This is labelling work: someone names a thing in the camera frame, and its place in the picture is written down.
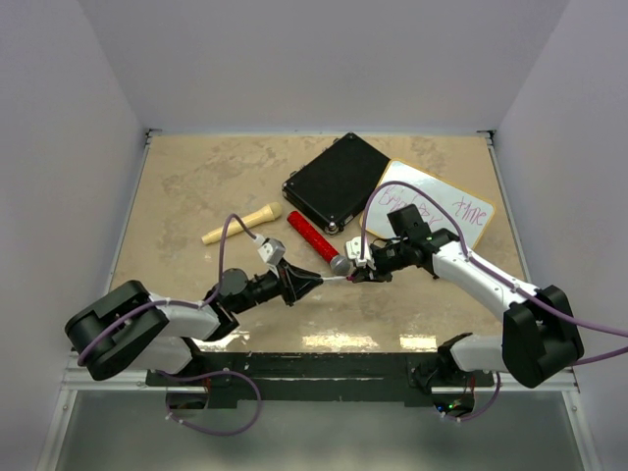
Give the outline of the yellow framed whiteboard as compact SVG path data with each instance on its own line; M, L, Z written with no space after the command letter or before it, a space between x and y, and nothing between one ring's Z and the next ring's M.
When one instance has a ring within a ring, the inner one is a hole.
M402 161L388 163L380 183L395 181L380 190L370 205L368 215L360 219L366 232L381 238L394 236L388 214L413 204L432 230L455 227L445 216L450 215L462 229L466 243L475 247L495 212L495 205L462 188L447 183Z

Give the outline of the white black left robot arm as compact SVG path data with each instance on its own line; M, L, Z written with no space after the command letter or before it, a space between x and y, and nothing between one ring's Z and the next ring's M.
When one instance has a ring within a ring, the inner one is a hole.
M78 365L95 381L131 368L161 370L192 385L203 373L198 340L221 340L239 326L238 314L276 297L292 306L323 283L322 276L285 260L251 278L229 269L197 302L159 296L131 280L73 316L65 334Z

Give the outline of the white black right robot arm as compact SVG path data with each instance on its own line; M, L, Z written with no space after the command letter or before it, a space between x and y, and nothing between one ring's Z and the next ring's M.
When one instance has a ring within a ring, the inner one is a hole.
M444 342L436 361L440 379L460 385L472 372L508 373L532 389L584 355L566 294L537 288L476 256L448 229L432 231L418 209L405 206L388 216L394 236L382 246L357 236L345 245L356 283L385 283L408 267L449 281L488 309L502 325L500 335L471 333Z

